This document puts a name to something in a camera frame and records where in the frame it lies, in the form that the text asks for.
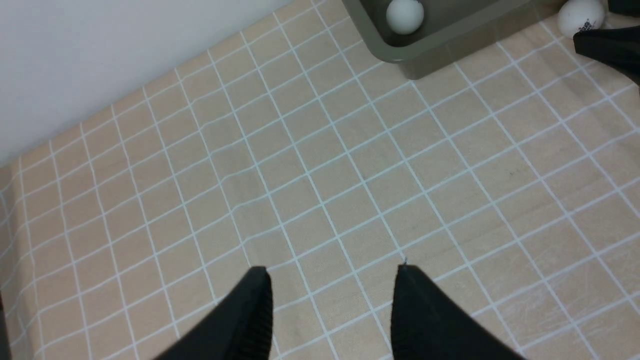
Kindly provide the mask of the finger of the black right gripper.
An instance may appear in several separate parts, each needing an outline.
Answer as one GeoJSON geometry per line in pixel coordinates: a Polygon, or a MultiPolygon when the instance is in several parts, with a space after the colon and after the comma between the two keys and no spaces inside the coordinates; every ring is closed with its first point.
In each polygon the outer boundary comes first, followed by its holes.
{"type": "Polygon", "coordinates": [[[573,36],[574,51],[640,84],[640,27],[583,30],[573,36]]]}
{"type": "Polygon", "coordinates": [[[608,0],[610,13],[627,16],[640,16],[640,0],[608,0]]]}

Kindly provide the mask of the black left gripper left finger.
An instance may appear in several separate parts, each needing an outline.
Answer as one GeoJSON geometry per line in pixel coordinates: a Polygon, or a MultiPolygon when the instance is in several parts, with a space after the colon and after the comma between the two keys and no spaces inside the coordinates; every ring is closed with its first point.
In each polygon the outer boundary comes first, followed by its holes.
{"type": "Polygon", "coordinates": [[[270,274],[252,266],[194,328],[157,360],[268,360],[274,333],[270,274]]]}

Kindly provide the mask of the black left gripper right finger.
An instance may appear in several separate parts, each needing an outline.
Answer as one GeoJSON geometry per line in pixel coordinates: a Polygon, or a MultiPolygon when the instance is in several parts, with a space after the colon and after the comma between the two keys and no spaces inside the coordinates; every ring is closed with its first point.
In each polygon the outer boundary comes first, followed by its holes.
{"type": "Polygon", "coordinates": [[[523,359],[411,264],[397,267],[390,342],[395,360],[523,359]]]}

